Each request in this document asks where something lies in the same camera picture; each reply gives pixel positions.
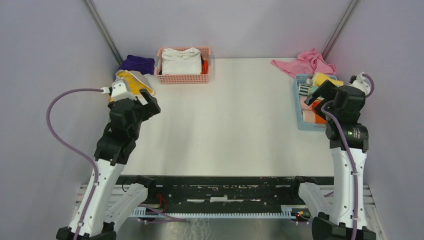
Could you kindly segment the yellow green teal towel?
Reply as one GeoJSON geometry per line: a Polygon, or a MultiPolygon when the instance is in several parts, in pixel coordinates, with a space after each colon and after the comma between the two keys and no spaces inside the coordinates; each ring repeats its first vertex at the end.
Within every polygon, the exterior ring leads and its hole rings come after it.
{"type": "Polygon", "coordinates": [[[339,89],[339,86],[319,86],[319,87],[313,87],[310,94],[312,94],[313,96],[318,96],[318,97],[329,97],[333,94],[336,93],[336,91],[339,89]]]}

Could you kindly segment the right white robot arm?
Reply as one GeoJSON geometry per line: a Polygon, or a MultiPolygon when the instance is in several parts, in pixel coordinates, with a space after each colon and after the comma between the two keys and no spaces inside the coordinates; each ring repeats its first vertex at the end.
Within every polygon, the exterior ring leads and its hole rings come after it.
{"type": "Polygon", "coordinates": [[[333,161],[333,202],[329,203],[313,182],[290,188],[289,199],[308,207],[314,240],[375,240],[377,234],[369,228],[364,208],[369,132],[358,122],[368,93],[326,80],[304,102],[311,105],[318,97],[323,100],[315,110],[326,120],[325,134],[333,161]]]}

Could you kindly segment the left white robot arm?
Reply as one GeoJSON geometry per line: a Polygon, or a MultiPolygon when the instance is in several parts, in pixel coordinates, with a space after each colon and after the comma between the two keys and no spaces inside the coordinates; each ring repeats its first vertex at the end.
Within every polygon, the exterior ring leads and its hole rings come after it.
{"type": "Polygon", "coordinates": [[[111,207],[109,200],[115,184],[127,164],[136,140],[140,135],[141,123],[161,112],[157,99],[145,88],[139,90],[146,100],[142,104],[131,91],[117,87],[105,87],[101,93],[109,94],[109,122],[96,144],[93,157],[89,157],[63,141],[53,130],[50,113],[54,104],[62,97],[74,93],[67,91],[56,97],[46,113],[47,126],[52,135],[64,146],[89,161],[93,170],[78,211],[68,226],[56,233],[58,240],[114,240],[130,213],[142,202],[150,204],[157,198],[155,180],[137,176],[127,192],[111,207]]]}

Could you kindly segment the orange red towel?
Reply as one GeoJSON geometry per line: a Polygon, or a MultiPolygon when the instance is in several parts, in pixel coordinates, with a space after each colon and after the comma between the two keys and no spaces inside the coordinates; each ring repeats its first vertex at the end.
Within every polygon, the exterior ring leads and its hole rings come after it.
{"type": "Polygon", "coordinates": [[[315,108],[320,104],[321,102],[319,100],[316,100],[312,103],[311,105],[311,109],[314,112],[314,116],[315,116],[315,120],[314,122],[316,124],[325,124],[326,123],[326,118],[325,117],[321,117],[320,115],[318,115],[317,110],[315,110],[315,108]]]}

